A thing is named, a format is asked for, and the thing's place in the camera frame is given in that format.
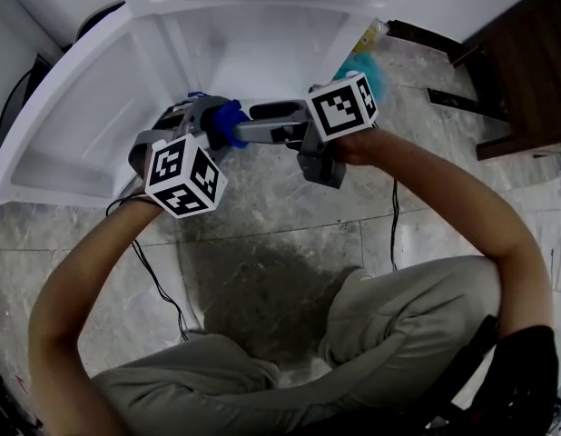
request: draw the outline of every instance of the person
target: person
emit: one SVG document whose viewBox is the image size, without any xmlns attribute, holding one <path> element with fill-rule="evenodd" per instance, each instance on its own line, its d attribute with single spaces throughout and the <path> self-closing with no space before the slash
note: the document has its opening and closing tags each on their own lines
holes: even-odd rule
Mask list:
<svg viewBox="0 0 561 436">
<path fill-rule="evenodd" d="M 96 436 L 306 434 L 364 409 L 404 415 L 493 315 L 500 321 L 495 357 L 458 434 L 544 434 L 556 397 L 553 305 L 529 230 L 473 176 L 394 134 L 368 129 L 341 137 L 336 150 L 344 163 L 399 180 L 483 256 L 379 278 L 355 270 L 333 300 L 319 347 L 332 371 L 314 382 L 275 389 L 273 366 L 218 334 L 90 379 L 77 351 L 81 330 L 113 266 L 161 212 L 128 202 L 58 265 L 32 310 L 30 372 L 46 429 Z M 374 419 L 371 433 L 385 421 Z M 356 428 L 352 420 L 348 425 Z"/>
</svg>

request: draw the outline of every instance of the hand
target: hand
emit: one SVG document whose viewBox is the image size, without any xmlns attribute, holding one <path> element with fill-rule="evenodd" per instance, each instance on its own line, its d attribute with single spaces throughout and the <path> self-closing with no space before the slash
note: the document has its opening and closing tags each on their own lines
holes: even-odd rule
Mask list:
<svg viewBox="0 0 561 436">
<path fill-rule="evenodd" d="M 345 164 L 363 166 L 373 164 L 374 144 L 379 130 L 370 128 L 335 139 L 335 151 Z"/>
</svg>

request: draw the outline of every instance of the knee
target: knee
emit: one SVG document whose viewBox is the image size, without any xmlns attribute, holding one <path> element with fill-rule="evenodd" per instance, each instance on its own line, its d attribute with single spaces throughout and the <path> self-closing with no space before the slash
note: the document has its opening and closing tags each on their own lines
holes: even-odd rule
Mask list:
<svg viewBox="0 0 561 436">
<path fill-rule="evenodd" d="M 459 273 L 450 282 L 459 298 L 464 326 L 474 334 L 488 316 L 498 317 L 500 312 L 500 277 L 494 262 L 486 257 L 461 257 Z"/>
</svg>

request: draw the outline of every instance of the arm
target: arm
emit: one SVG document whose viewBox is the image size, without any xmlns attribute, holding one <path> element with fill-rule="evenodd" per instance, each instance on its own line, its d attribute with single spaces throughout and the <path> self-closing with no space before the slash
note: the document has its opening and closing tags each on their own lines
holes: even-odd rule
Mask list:
<svg viewBox="0 0 561 436">
<path fill-rule="evenodd" d="M 551 285 L 535 239 L 515 211 L 478 179 L 393 134 L 369 129 L 337 140 L 350 164 L 390 174 L 452 225 L 498 267 L 500 336 L 553 326 Z"/>
<path fill-rule="evenodd" d="M 77 350 L 79 334 L 125 249 L 161 209 L 122 205 L 95 227 L 49 276 L 30 316 L 33 392 L 47 429 L 57 434 L 125 434 L 92 385 Z"/>
</svg>

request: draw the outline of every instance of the marble floor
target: marble floor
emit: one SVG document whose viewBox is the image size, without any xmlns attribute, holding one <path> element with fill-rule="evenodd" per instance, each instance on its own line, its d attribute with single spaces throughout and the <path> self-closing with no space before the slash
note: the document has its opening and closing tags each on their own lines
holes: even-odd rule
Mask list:
<svg viewBox="0 0 561 436">
<path fill-rule="evenodd" d="M 432 106 L 424 92 L 433 87 L 473 98 L 466 71 L 454 70 L 441 53 L 396 39 L 381 41 L 374 55 L 389 79 L 380 127 L 463 167 L 513 204 L 541 245 L 561 329 L 558 158 L 477 162 L 475 144 L 504 134 L 504 125 Z M 314 350 L 343 270 L 391 270 L 392 180 L 356 168 L 339 191 L 325 188 L 303 180 L 293 151 L 264 145 L 231 154 L 222 168 L 230 184 L 217 212 L 180 222 L 163 215 L 140 243 L 164 289 L 185 306 L 189 327 L 225 333 L 253 355 L 276 361 L 285 371 L 283 386 L 314 379 L 327 370 Z M 403 188 L 399 205 L 398 267 L 476 252 Z M 102 218 L 101 209 L 0 206 L 0 373 L 29 411 L 26 328 L 33 302 L 48 273 Z M 179 341 L 175 311 L 133 252 L 111 278 L 81 338 L 91 374 Z M 479 381 L 484 370 L 478 375 Z"/>
</svg>

